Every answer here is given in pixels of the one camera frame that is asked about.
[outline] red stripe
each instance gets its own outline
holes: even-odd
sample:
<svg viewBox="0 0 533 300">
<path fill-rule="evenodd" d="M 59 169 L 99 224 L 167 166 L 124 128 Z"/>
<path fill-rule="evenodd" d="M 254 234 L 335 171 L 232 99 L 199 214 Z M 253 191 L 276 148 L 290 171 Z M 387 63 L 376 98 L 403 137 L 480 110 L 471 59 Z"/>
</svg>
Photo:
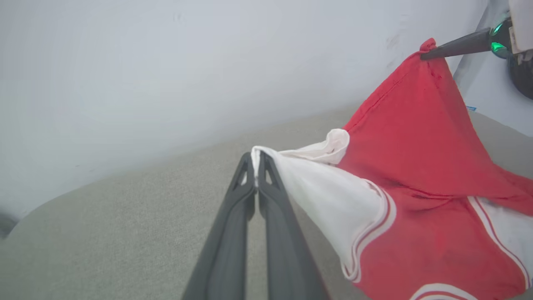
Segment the red stripe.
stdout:
<svg viewBox="0 0 533 300">
<path fill-rule="evenodd" d="M 527 285 L 526 285 L 526 289 L 530 288 L 530 282 L 529 282 L 529 273 L 528 273 L 528 270 L 526 269 L 526 267 L 524 267 L 524 264 L 522 264 L 522 261 L 514 254 L 512 253 L 511 251 L 509 251 L 509 249 L 507 249 L 503 244 L 502 242 L 500 242 L 499 238 L 498 238 L 498 235 L 496 234 L 496 231 L 494 230 L 494 227 L 492 226 L 492 222 L 490 221 L 490 218 L 489 218 L 489 215 L 487 214 L 487 212 L 485 211 L 485 209 L 483 208 L 483 206 L 481 206 L 481 204 L 479 203 L 479 200 L 477 197 L 474 197 L 475 198 L 475 201 L 478 203 L 479 207 L 481 208 L 481 211 L 483 211 L 483 214 L 485 215 L 485 217 L 487 218 L 487 221 L 489 222 L 489 225 L 490 225 L 490 230 L 492 230 L 492 234 L 494 235 L 494 237 L 496 238 L 496 241 L 498 241 L 498 243 L 502 246 L 502 248 L 504 248 L 505 250 L 507 250 L 507 252 L 509 252 L 512 256 L 514 256 L 514 258 L 516 258 L 516 260 L 518 260 L 518 262 L 520 263 L 520 265 L 522 265 L 522 268 L 524 269 L 524 271 L 526 272 L 526 276 L 527 276 Z"/>
<path fill-rule="evenodd" d="M 389 200 L 389 197 L 387 196 L 387 193 L 385 193 L 383 190 L 381 190 L 383 192 L 383 195 L 385 195 L 385 199 L 387 201 L 387 214 L 385 215 L 385 218 L 383 218 L 383 220 L 374 228 L 372 228 L 372 230 L 370 230 L 369 232 L 367 232 L 365 235 L 363 235 L 363 238 L 359 240 L 359 243 L 356 245 L 356 250 L 355 250 L 355 254 L 357 255 L 357 250 L 359 250 L 359 246 L 362 244 L 362 242 L 371 234 L 373 233 L 374 231 L 376 231 L 378 228 L 380 228 L 389 218 L 389 215 L 390 215 L 390 212 L 391 212 L 391 203 L 390 203 L 390 200 Z M 355 263 L 357 261 L 357 258 L 353 256 L 354 254 L 354 251 L 352 251 L 352 261 L 353 261 L 353 264 L 352 264 L 352 269 L 355 269 L 356 266 L 355 266 Z"/>
</svg>

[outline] green led light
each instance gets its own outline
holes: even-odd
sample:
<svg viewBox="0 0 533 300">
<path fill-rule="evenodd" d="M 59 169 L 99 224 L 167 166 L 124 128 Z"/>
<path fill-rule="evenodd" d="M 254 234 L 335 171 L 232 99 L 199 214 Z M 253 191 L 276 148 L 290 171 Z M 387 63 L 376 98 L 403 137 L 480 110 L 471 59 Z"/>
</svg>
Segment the green led light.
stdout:
<svg viewBox="0 0 533 300">
<path fill-rule="evenodd" d="M 501 50 L 507 50 L 507 48 L 504 45 L 500 43 L 496 43 L 496 42 L 492 42 L 490 44 L 490 48 L 492 49 L 494 53 L 501 51 Z"/>
<path fill-rule="evenodd" d="M 500 28 L 502 27 L 503 23 L 500 23 L 500 25 L 496 26 L 496 28 L 494 28 L 494 30 L 492 31 L 492 33 L 490 33 L 490 35 L 496 35 L 498 33 L 498 31 L 500 30 Z"/>
</svg>

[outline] white fabric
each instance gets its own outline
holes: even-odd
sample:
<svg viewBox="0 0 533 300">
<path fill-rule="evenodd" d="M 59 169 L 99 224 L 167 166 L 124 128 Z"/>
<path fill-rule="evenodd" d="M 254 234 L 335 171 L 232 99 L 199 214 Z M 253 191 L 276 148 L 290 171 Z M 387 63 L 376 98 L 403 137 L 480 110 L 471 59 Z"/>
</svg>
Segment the white fabric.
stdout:
<svg viewBox="0 0 533 300">
<path fill-rule="evenodd" d="M 524 275 L 525 287 L 533 285 L 533 217 L 496 205 L 486 198 L 469 202 L 494 243 L 512 259 Z"/>
<path fill-rule="evenodd" d="M 345 130 L 334 129 L 325 141 L 297 150 L 277 152 L 255 146 L 252 162 L 257 178 L 260 153 L 274 159 L 289 197 L 320 228 L 348 275 L 355 276 L 360 273 L 355 272 L 360 255 L 353 255 L 355 245 L 369 229 L 383 223 L 389 204 L 381 189 L 331 165 L 341 161 L 349 142 Z"/>
<path fill-rule="evenodd" d="M 445 292 L 457 297 L 451 297 L 446 295 L 438 295 L 435 293 Z M 432 283 L 429 285 L 424 285 L 418 291 L 416 291 L 410 300 L 457 300 L 457 299 L 466 299 L 466 300 L 477 300 L 476 297 L 470 295 L 469 293 L 461 290 L 460 288 L 447 285 L 445 283 Z"/>
</svg>

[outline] white stripe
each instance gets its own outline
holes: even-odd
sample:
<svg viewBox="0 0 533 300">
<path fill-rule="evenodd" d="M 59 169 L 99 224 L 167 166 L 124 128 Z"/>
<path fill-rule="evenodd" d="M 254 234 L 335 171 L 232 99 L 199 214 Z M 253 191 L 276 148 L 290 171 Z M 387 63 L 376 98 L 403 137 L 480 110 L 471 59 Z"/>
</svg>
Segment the white stripe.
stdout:
<svg viewBox="0 0 533 300">
<path fill-rule="evenodd" d="M 366 180 L 366 182 L 370 185 L 372 185 L 375 190 L 378 191 L 381 199 L 384 200 L 385 209 L 383 210 L 383 215 L 379 218 L 378 221 L 376 221 L 373 225 L 368 227 L 366 230 L 363 231 L 362 234 L 360 234 L 353 242 L 352 244 L 352 257 L 354 259 L 355 268 L 350 268 L 349 271 L 347 271 L 347 267 L 341 264 L 342 273 L 346 277 L 346 279 L 358 283 L 361 281 L 361 254 L 363 250 L 370 244 L 372 241 L 377 239 L 380 235 L 385 233 L 394 223 L 394 220 L 396 219 L 396 204 L 394 203 L 394 200 L 392 197 L 384 190 L 382 190 L 380 187 L 375 185 L 372 181 Z M 377 229 L 375 229 L 385 217 L 387 217 L 387 212 L 389 213 L 389 216 L 387 220 Z M 374 230 L 369 235 L 365 236 L 368 232 Z"/>
<path fill-rule="evenodd" d="M 426 293 L 441 293 L 446 292 L 452 295 L 458 296 L 460 298 L 453 298 L 447 295 L 427 295 L 425 297 L 419 298 L 420 296 Z M 456 288 L 445 283 L 432 283 L 429 285 L 424 285 L 418 291 L 416 291 L 409 300 L 457 300 L 464 298 L 466 300 L 478 300 L 476 297 L 470 295 L 469 293 Z"/>
<path fill-rule="evenodd" d="M 512 254 L 509 250 L 507 250 L 499 241 L 498 239 L 496 238 L 495 236 L 495 232 L 492 231 L 492 229 L 490 228 L 490 220 L 487 218 L 487 216 L 483 213 L 483 209 L 481 208 L 481 204 L 479 204 L 475 199 L 477 199 L 476 197 L 473 197 L 473 196 L 469 196 L 468 197 L 468 200 L 470 202 L 470 205 L 474 208 L 475 212 L 478 214 L 479 218 L 481 219 L 481 222 L 483 224 L 483 226 L 485 227 L 485 230 L 487 231 L 488 235 L 490 236 L 490 238 L 492 239 L 492 241 L 498 245 L 498 247 L 500 248 L 501 251 L 503 251 L 503 253 L 507 254 L 507 256 L 512 260 L 514 261 L 514 263 L 518 266 L 518 268 L 520 269 L 520 271 L 522 271 L 522 274 L 524 275 L 524 280 L 525 280 L 525 289 L 528 289 L 529 288 L 529 278 L 528 278 L 528 273 L 526 272 L 526 269 L 524 269 L 524 266 L 522 265 L 522 263 L 520 263 L 520 261 L 516 258 L 516 256 L 514 254 Z"/>
</svg>

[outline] clothing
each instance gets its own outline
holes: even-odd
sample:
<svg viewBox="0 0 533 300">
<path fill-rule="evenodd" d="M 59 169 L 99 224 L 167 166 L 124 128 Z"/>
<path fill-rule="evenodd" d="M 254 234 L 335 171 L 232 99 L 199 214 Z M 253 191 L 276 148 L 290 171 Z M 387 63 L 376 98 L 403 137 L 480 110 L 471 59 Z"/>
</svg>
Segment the clothing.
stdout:
<svg viewBox="0 0 533 300">
<path fill-rule="evenodd" d="M 420 60 L 433 47 L 324 142 L 256 146 L 252 160 L 274 158 L 289 196 L 371 299 L 508 299 L 532 284 L 533 180 L 493 164 L 446 61 Z"/>
<path fill-rule="evenodd" d="M 446 61 L 420 60 L 433 47 L 428 40 L 407 58 L 344 127 L 350 144 L 337 167 L 373 181 L 397 207 L 361 254 L 361 273 L 346 275 L 374 300 L 507 299 L 530 287 L 533 270 L 490 237 L 476 208 L 531 216 L 533 181 L 493 164 Z"/>
</svg>

